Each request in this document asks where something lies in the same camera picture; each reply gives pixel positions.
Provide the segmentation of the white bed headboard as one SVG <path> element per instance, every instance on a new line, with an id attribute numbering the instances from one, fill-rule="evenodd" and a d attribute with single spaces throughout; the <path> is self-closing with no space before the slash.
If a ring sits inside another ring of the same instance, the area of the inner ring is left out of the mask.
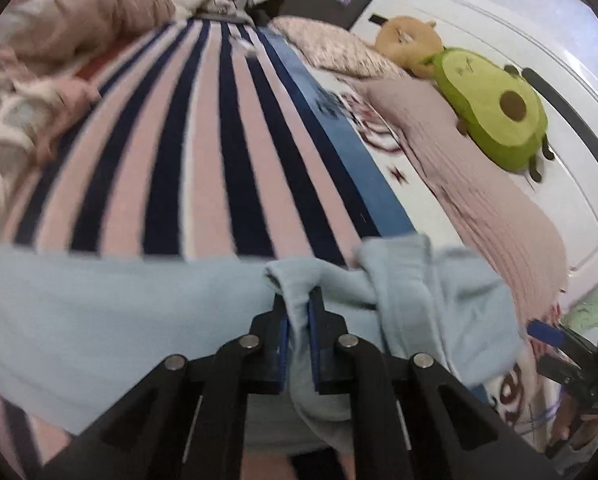
<path id="1" fill-rule="evenodd" d="M 574 306 L 598 286 L 598 80 L 549 34 L 488 0 L 371 0 L 350 29 L 372 44 L 398 18 L 433 24 L 445 49 L 436 78 L 560 233 L 560 303 Z"/>

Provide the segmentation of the tan plush toy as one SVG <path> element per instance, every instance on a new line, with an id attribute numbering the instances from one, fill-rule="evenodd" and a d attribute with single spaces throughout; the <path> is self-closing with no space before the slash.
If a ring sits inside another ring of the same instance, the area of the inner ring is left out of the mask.
<path id="1" fill-rule="evenodd" d="M 397 16 L 381 25 L 374 49 L 419 79 L 433 78 L 431 59 L 444 50 L 434 21 Z"/>

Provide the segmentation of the pink ribbed pillow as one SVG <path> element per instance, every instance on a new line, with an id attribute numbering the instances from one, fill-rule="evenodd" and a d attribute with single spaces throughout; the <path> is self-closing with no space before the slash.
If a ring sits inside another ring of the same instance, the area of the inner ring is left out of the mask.
<path id="1" fill-rule="evenodd" d="M 553 313 L 568 285 L 560 233 L 505 171 L 459 133 L 459 119 L 441 94 L 410 77 L 352 85 L 397 129 L 401 148 L 462 242 L 511 289 L 520 323 Z"/>

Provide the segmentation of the light blue pants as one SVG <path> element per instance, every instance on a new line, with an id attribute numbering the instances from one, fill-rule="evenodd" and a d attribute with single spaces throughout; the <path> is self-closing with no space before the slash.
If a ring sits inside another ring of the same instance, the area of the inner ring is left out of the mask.
<path id="1" fill-rule="evenodd" d="M 288 382 L 248 406 L 260 452 L 352 448 L 350 404 L 312 381 L 307 303 L 393 356 L 432 356 L 467 387 L 506 373 L 522 348 L 513 298 L 476 252 L 410 234 L 368 238 L 355 267 L 316 258 L 185 262 L 37 255 L 0 246 L 0 394 L 74 434 L 166 356 L 210 356 L 285 301 Z"/>

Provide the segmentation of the green avocado plush toy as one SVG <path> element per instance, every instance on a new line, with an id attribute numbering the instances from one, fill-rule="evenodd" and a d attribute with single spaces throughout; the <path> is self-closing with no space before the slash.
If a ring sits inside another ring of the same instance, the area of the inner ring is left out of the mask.
<path id="1" fill-rule="evenodd" d="M 538 157 L 554 158 L 548 115 L 517 68 L 460 48 L 445 49 L 431 62 L 433 81 L 458 115 L 459 132 L 500 168 L 526 172 L 540 183 Z"/>

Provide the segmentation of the striped pink navy blanket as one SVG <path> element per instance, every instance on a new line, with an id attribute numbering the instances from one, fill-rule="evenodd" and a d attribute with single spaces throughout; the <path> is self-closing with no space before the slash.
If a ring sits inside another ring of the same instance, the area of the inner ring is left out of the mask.
<path id="1" fill-rule="evenodd" d="M 92 70 L 100 99 L 20 183 L 0 246 L 132 261 L 316 258 L 345 269 L 368 238 L 421 234 L 436 249 L 476 252 L 355 80 L 316 73 L 274 32 L 172 23 L 98 56 Z M 537 390 L 517 322 L 512 368 L 468 387 L 510 427 Z M 37 478 L 80 432 L 0 394 L 0 454 L 19 479 Z"/>

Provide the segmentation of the grey cream patterned cloth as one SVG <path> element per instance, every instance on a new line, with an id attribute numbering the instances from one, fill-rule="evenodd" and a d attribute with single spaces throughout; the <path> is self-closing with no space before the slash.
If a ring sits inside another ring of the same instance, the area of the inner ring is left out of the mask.
<path id="1" fill-rule="evenodd" d="M 0 231 L 12 196 L 33 166 L 49 162 L 57 143 L 100 99 L 78 77 L 37 77 L 0 48 Z"/>

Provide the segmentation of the rumpled beige pink duvet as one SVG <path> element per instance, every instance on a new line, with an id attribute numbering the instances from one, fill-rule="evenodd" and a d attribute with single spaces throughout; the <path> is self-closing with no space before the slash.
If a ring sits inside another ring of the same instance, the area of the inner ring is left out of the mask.
<path id="1" fill-rule="evenodd" d="M 0 14 L 0 48 L 26 63 L 58 65 L 174 14 L 172 0 L 10 0 Z"/>

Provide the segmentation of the floral patterned pillow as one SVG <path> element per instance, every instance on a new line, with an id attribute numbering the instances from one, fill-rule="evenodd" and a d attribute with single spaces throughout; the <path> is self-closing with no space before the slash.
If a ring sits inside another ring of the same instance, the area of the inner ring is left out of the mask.
<path id="1" fill-rule="evenodd" d="M 269 27 L 315 68 L 357 79 L 399 78 L 400 67 L 346 29 L 309 18 L 278 16 Z"/>

